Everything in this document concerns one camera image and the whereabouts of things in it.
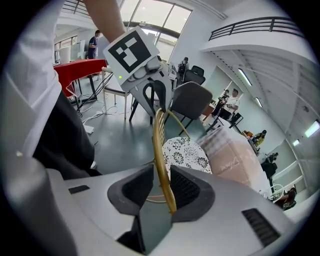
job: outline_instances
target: black shirt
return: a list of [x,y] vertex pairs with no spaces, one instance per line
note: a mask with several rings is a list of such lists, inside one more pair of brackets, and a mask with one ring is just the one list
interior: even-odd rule
[[[90,44],[93,44],[94,46],[96,46],[97,45],[97,39],[96,39],[96,37],[94,36],[94,37],[92,37],[91,39],[90,39],[90,41],[89,41],[89,46],[90,46]],[[97,48],[88,48],[88,56],[93,56],[94,54],[97,54]]]

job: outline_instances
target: ceiling light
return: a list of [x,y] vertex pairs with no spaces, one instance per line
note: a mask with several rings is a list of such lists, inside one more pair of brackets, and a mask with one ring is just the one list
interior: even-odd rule
[[258,105],[262,108],[262,105],[261,105],[261,102],[260,102],[260,99],[258,99],[257,97],[255,98],[256,102],[258,103]]
[[238,70],[239,70],[240,74],[243,76],[243,78],[246,80],[246,82],[247,82],[250,86],[252,86],[252,84],[250,83],[250,81],[249,81],[248,77],[246,76],[246,74],[244,73],[244,71],[243,71],[241,68],[238,68]]
[[305,131],[304,134],[309,138],[312,134],[314,134],[319,129],[320,129],[320,123],[318,120],[315,120],[314,123],[309,127],[308,130]]
[[296,145],[298,145],[298,144],[300,144],[300,140],[295,140],[293,143],[292,143],[294,146],[296,146]]

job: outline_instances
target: floor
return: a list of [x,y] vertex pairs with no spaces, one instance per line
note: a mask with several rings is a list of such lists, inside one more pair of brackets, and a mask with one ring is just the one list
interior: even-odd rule
[[[101,80],[93,78],[95,88],[98,87]],[[92,94],[88,78],[80,80],[83,94]],[[85,125],[94,127],[94,131],[89,135],[90,141],[95,144],[95,161],[97,169],[102,174],[110,174],[141,166],[154,158],[152,146],[152,126],[147,112],[139,105],[131,122],[131,96],[127,102],[127,118],[124,119],[124,98],[116,97],[114,104],[114,95],[106,95],[106,108],[109,114],[104,114],[97,118],[88,120]],[[103,95],[98,95],[98,101],[87,103],[81,111],[82,120],[92,117],[97,111],[102,111]],[[181,131],[180,126],[173,118],[169,118],[165,124],[166,139],[177,137]],[[205,131],[200,120],[193,121],[187,128],[192,140],[197,141]],[[162,195],[159,187],[159,179],[156,170],[154,170],[153,188],[150,195]],[[140,221],[142,235],[146,247],[146,253],[150,253],[156,245],[160,243],[171,228],[171,215],[166,203],[146,202],[140,211]]]

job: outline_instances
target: red table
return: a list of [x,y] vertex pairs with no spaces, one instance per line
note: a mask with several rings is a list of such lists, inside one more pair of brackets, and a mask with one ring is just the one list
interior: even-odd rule
[[66,87],[73,81],[86,76],[89,76],[92,92],[95,94],[96,91],[91,75],[101,72],[101,68],[106,66],[106,60],[104,59],[79,59],[71,61],[68,64],[56,65],[53,68],[59,75],[59,82],[64,94],[69,97],[71,96],[71,93]]

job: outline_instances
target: gold chair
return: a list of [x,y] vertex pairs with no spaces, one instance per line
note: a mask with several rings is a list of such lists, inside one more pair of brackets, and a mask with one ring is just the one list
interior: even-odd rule
[[[166,113],[172,116],[178,124],[181,126],[187,137],[190,139],[190,136],[179,119],[170,111],[167,110]],[[165,143],[165,113],[162,109],[158,109],[155,114],[154,123],[153,123],[153,131],[152,131],[152,144],[154,151],[154,162],[155,167],[159,176],[160,186],[163,191],[163,195],[165,197],[166,203],[168,204],[170,213],[173,214],[177,211],[175,196],[170,188],[170,180],[168,177],[165,158],[162,151],[162,146]]]

